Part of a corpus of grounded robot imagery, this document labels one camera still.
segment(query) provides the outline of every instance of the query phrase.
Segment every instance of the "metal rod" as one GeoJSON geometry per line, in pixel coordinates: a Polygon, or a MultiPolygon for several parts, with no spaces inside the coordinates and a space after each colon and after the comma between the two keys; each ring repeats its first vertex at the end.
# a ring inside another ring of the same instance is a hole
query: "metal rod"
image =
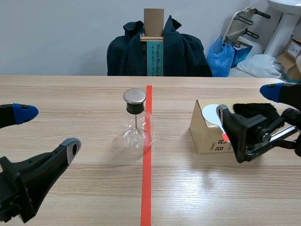
{"type": "Polygon", "coordinates": [[[135,129],[141,134],[140,130],[137,128],[137,115],[135,114],[135,129]]]}

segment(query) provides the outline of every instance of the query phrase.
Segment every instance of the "wooden table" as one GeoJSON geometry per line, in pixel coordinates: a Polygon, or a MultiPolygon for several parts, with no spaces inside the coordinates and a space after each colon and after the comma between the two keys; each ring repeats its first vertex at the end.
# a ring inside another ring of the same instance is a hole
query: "wooden table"
{"type": "MultiPolygon", "coordinates": [[[[139,226],[143,152],[118,141],[123,92],[153,85],[153,226],[301,224],[301,159],[275,148],[250,163],[196,154],[196,99],[260,97],[275,79],[0,76],[0,103],[36,106],[36,119],[0,131],[0,156],[22,161],[77,137],[82,149],[27,226],[139,226]]],[[[277,105],[282,111],[285,105],[277,105]]],[[[23,225],[14,218],[6,225],[23,225]]]]}

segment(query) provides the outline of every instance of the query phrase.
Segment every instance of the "cardboard box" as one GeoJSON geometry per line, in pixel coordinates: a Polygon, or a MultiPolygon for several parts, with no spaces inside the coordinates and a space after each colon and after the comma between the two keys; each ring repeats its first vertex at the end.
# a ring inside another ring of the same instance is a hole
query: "cardboard box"
{"type": "Polygon", "coordinates": [[[285,79],[288,82],[299,82],[301,80],[301,73],[298,70],[296,60],[290,57],[286,52],[278,56],[277,60],[282,64],[285,79]]]}
{"type": "Polygon", "coordinates": [[[163,37],[140,37],[147,76],[163,76],[163,37]]]}
{"type": "Polygon", "coordinates": [[[301,55],[301,39],[290,39],[284,52],[296,60],[301,55]]]}
{"type": "Polygon", "coordinates": [[[232,99],[200,99],[197,100],[194,106],[192,119],[190,123],[190,132],[197,149],[197,153],[222,153],[232,152],[230,142],[225,142],[222,138],[222,130],[219,126],[207,122],[202,110],[205,106],[211,104],[226,105],[231,112],[233,105],[241,103],[271,103],[271,101],[261,98],[232,98],[232,99]]]}

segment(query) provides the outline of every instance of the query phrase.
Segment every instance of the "white plastic bag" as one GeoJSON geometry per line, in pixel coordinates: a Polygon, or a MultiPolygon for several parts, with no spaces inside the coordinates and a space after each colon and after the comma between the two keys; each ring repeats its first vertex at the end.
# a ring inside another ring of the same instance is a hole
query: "white plastic bag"
{"type": "Polygon", "coordinates": [[[247,72],[257,78],[280,78],[281,73],[279,73],[272,65],[275,58],[266,55],[258,54],[252,56],[242,62],[237,64],[237,68],[244,72],[247,72]]]}

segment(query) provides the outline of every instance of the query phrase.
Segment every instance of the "white paper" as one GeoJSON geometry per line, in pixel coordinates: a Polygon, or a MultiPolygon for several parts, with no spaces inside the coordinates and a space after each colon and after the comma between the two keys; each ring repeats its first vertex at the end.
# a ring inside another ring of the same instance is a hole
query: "white paper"
{"type": "Polygon", "coordinates": [[[290,48],[288,48],[287,52],[291,54],[293,57],[297,57],[299,52],[301,50],[301,47],[298,46],[296,43],[291,43],[290,48]]]}
{"type": "Polygon", "coordinates": [[[202,114],[205,120],[213,125],[217,125],[221,128],[222,132],[225,133],[220,118],[217,115],[216,108],[219,105],[207,105],[203,108],[202,114]]]}

